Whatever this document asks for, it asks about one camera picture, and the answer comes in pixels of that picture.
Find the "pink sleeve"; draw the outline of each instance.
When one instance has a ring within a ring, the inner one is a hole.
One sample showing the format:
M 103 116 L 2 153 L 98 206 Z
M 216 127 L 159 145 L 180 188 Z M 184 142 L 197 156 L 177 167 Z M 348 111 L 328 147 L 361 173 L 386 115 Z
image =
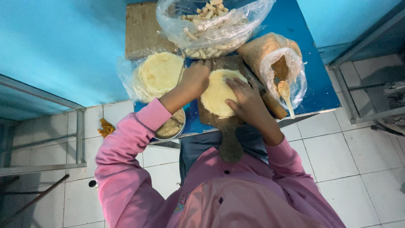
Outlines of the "pink sleeve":
M 117 130 L 104 139 L 96 156 L 98 198 L 111 228 L 142 227 L 164 202 L 152 188 L 151 177 L 136 159 L 155 131 L 171 117 L 154 99 L 137 113 L 130 113 L 117 124 Z
M 319 192 L 311 175 L 305 173 L 301 157 L 287 139 L 277 146 L 267 146 L 269 166 L 275 182 L 283 188 L 289 204 L 304 215 L 316 218 L 326 227 L 345 227 L 339 216 Z

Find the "dark blue pants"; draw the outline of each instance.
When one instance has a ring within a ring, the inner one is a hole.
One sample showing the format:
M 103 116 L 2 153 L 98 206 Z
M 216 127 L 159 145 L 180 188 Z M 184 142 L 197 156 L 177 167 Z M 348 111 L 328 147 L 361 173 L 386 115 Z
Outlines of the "dark blue pants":
M 264 147 L 263 136 L 253 126 L 245 125 L 236 129 L 236 138 L 243 147 L 243 151 L 262 162 L 268 164 L 267 152 Z M 214 146 L 219 149 L 222 141 L 220 131 L 214 131 L 194 136 L 187 136 L 180 139 L 180 177 L 181 185 L 198 157 Z

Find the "clear plastic bag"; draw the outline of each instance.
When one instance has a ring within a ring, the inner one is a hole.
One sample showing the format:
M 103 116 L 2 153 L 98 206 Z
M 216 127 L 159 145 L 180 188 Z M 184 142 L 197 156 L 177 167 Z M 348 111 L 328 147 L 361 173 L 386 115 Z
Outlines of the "clear plastic bag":
M 141 49 L 131 54 L 134 59 L 127 60 L 125 56 L 120 56 L 117 59 L 117 75 L 122 81 L 131 101 L 133 103 L 141 101 L 143 103 L 151 102 L 156 95 L 152 95 L 145 87 L 143 82 L 137 77 L 139 66 L 145 62 L 149 55 L 154 53 L 166 52 L 162 47 L 154 47 L 149 49 Z
M 156 19 L 164 35 L 189 58 L 208 59 L 226 56 L 243 45 L 274 3 L 275 0 L 224 0 L 229 12 L 195 24 L 178 17 L 196 15 L 206 0 L 159 0 Z
M 290 86 L 290 100 L 293 109 L 296 109 L 302 102 L 307 91 L 307 79 L 305 77 L 304 64 L 301 56 L 290 47 L 283 47 L 267 54 L 260 64 L 260 74 L 266 75 L 263 77 L 265 86 L 268 88 L 269 94 L 280 102 L 280 104 L 288 109 L 286 102 L 279 96 L 278 89 L 274 84 L 274 70 L 271 65 L 276 63 L 282 56 L 286 59 L 288 66 L 288 76 L 286 82 Z

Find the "plastic bag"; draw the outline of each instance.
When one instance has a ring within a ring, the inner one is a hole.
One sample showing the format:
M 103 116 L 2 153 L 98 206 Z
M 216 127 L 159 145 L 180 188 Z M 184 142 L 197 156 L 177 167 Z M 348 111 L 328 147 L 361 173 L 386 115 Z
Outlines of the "plastic bag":
M 282 56 L 286 59 L 288 66 L 288 77 L 286 82 L 290 86 L 290 100 L 293 109 L 296 109 L 302 102 L 307 91 L 307 79 L 305 77 L 304 64 L 301 57 L 290 47 L 280 48 L 266 55 L 260 64 L 260 74 L 267 75 L 263 80 L 268 88 L 269 94 L 288 109 L 286 102 L 279 96 L 278 89 L 274 84 L 274 70 L 272 65 Z
M 226 56 L 243 45 L 274 3 L 275 0 L 225 0 L 228 13 L 194 24 L 178 17 L 196 15 L 206 0 L 159 0 L 156 19 L 164 35 L 189 58 L 208 59 Z
M 288 108 L 287 104 L 275 85 L 279 80 L 285 80 L 290 86 L 292 108 L 296 109 L 301 104 L 307 91 L 307 79 L 301 50 L 296 42 L 271 32 L 243 45 L 238 53 L 265 85 L 266 91 L 285 109 Z M 282 56 L 285 63 L 277 62 Z M 281 73 L 281 78 L 279 75 L 274 80 L 273 68 Z
M 146 89 L 143 82 L 141 82 L 141 80 L 137 76 L 137 71 L 139 69 L 139 66 L 142 65 L 142 63 L 147 59 L 149 55 L 166 51 L 167 50 L 162 47 L 154 47 L 133 52 L 131 56 L 135 56 L 135 58 L 132 60 L 125 59 L 125 56 L 118 57 L 117 75 L 122 81 L 122 84 L 124 85 L 125 90 L 127 91 L 133 103 L 137 101 L 149 103 L 156 97 L 156 95 L 152 95 Z

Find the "embroidered pattern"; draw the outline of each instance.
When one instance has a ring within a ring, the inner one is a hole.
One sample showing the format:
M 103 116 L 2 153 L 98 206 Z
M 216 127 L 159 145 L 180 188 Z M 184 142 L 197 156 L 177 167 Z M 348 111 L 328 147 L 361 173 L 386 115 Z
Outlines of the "embroidered pattern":
M 188 197 L 190 196 L 191 192 L 192 192 L 192 190 L 186 192 L 184 195 L 182 195 L 182 196 L 179 198 L 179 201 L 178 201 L 178 203 L 177 203 L 177 206 L 176 206 L 175 210 L 173 211 L 173 214 L 175 214 L 175 213 L 177 213 L 177 212 L 179 212 L 179 211 L 184 210 L 185 203 L 187 202 L 187 199 L 188 199 Z

